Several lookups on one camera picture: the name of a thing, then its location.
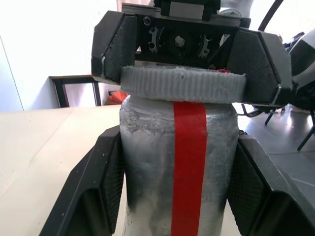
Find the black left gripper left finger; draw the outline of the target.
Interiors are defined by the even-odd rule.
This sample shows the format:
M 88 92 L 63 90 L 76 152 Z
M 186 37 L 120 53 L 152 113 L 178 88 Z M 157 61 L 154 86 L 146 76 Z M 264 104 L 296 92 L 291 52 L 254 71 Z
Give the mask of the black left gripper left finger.
M 70 172 L 39 236 L 113 236 L 123 183 L 120 129 L 109 128 Z

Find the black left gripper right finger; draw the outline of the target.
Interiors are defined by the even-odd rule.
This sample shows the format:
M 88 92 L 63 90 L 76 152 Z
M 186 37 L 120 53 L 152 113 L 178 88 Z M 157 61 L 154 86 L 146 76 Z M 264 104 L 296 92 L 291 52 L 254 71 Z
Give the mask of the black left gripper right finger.
M 227 199 L 241 236 L 315 236 L 315 208 L 245 132 L 238 138 Z

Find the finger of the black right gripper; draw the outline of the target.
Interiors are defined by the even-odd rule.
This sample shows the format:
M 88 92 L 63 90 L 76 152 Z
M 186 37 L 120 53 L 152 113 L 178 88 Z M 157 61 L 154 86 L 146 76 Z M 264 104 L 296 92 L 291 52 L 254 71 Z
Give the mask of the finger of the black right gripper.
M 138 16 L 107 11 L 94 28 L 91 75 L 99 82 L 120 85 L 121 69 L 132 66 L 138 48 Z
M 226 65 L 247 82 L 242 103 L 284 106 L 292 92 L 291 58 L 276 34 L 239 29 Z

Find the grey ribbed jar lid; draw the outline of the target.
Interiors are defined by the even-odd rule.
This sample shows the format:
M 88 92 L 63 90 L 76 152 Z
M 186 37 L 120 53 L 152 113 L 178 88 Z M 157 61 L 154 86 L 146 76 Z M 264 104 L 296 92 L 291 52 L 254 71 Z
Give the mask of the grey ribbed jar lid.
M 245 75 L 179 66 L 126 66 L 121 89 L 147 99 L 228 104 L 241 102 Z

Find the grey jar with red tape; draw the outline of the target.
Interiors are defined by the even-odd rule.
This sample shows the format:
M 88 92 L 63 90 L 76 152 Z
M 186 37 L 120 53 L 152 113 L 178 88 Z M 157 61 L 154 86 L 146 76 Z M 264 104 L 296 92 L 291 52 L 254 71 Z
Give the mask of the grey jar with red tape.
M 123 236 L 221 236 L 239 136 L 234 107 L 130 95 L 120 133 Z

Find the silver and black robot torso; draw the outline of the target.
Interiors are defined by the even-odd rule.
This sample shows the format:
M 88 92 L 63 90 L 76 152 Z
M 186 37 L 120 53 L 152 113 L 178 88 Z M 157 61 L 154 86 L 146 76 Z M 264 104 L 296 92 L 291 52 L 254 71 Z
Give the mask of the silver and black robot torso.
M 289 52 L 293 91 L 290 103 L 315 110 L 315 29 L 303 35 Z

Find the orange object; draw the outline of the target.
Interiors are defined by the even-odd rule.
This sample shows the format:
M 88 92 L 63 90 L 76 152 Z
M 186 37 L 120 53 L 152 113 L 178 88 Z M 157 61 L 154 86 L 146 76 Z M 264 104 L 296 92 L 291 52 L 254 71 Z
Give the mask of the orange object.
M 122 91 L 113 91 L 107 99 L 108 105 L 120 105 L 127 98 L 128 94 Z

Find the table with black frame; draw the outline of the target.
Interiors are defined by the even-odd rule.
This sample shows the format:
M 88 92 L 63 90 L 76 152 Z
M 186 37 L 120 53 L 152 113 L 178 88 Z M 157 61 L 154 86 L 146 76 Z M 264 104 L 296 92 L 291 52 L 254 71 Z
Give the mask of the table with black frame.
M 74 75 L 74 76 L 49 76 L 53 82 L 57 93 L 57 99 L 60 108 L 68 108 L 69 102 L 66 95 L 65 85 L 72 84 L 92 84 L 94 91 L 94 101 L 96 106 L 101 106 L 101 97 L 99 90 L 99 82 L 91 75 Z

